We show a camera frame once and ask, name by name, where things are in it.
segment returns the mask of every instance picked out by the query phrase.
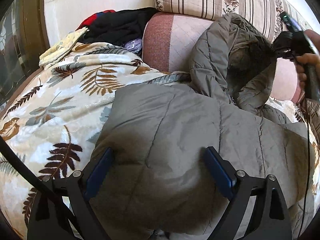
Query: hand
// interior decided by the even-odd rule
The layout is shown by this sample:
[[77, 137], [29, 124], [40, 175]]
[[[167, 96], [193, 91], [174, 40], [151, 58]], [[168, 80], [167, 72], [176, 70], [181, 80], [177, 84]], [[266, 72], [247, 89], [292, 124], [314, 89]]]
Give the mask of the hand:
[[[312, 30], [306, 30], [305, 35], [307, 35], [313, 44], [316, 46], [318, 50], [320, 50], [320, 35]], [[320, 57], [315, 54], [306, 53], [302, 56], [297, 57], [297, 62], [304, 64], [311, 64], [316, 67], [316, 72], [318, 74], [318, 78], [320, 80]], [[307, 75], [304, 73], [304, 68], [301, 65], [296, 64], [296, 70], [298, 73], [298, 78], [300, 81], [300, 87], [301, 89], [304, 89], [307, 80]]]

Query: metal bolt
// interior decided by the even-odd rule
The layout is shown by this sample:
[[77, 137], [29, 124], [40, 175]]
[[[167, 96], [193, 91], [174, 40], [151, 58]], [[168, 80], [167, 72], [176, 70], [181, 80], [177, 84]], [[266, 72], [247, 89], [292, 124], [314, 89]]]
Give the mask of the metal bolt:
[[272, 181], [275, 181], [275, 180], [276, 180], [276, 176], [275, 176], [275, 175], [272, 175], [272, 174], [270, 174], [270, 175], [268, 176], [268, 178], [269, 178], [270, 180], [272, 180]]
[[50, 179], [50, 176], [49, 175], [45, 175], [43, 178], [42, 178], [42, 181], [48, 181]]
[[81, 171], [75, 171], [74, 173], [72, 173], [72, 175], [74, 177], [79, 177], [79, 176], [81, 176]]
[[245, 176], [245, 172], [243, 170], [239, 170], [239, 171], [237, 171], [237, 175], [239, 177], [244, 177]]

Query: black garment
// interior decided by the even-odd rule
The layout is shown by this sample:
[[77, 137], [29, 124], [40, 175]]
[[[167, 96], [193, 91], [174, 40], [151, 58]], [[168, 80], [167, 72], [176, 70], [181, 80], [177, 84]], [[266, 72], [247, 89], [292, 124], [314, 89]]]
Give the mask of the black garment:
[[144, 28], [158, 10], [152, 7], [105, 13], [89, 27], [79, 39], [81, 43], [108, 42], [124, 46], [128, 41], [142, 39]]

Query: red cloth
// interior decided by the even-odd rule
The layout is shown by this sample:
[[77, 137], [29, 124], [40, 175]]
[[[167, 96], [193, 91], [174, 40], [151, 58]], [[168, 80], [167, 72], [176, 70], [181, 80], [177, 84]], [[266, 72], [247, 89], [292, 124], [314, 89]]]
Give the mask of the red cloth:
[[97, 19], [100, 15], [102, 15], [104, 13], [107, 13], [107, 12], [116, 12], [116, 11], [114, 11], [114, 10], [106, 10], [106, 11], [103, 11], [103, 12], [92, 14], [90, 17], [85, 19], [80, 24], [80, 26], [76, 29], [76, 31], [82, 29], [83, 27], [90, 26], [95, 19]]

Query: blue gripper pad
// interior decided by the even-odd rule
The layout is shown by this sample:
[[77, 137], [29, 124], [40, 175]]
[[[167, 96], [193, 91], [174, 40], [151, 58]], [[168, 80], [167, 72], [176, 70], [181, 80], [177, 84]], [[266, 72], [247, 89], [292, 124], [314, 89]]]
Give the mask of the blue gripper pad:
[[237, 181], [236, 170], [230, 162], [223, 160], [212, 146], [205, 150], [203, 159], [219, 191], [231, 201], [234, 196], [233, 188]]
[[98, 194], [100, 186], [112, 166], [112, 163], [112, 149], [108, 148], [95, 165], [92, 173], [86, 181], [86, 191], [84, 192], [85, 200], [89, 201], [90, 198], [95, 197]]

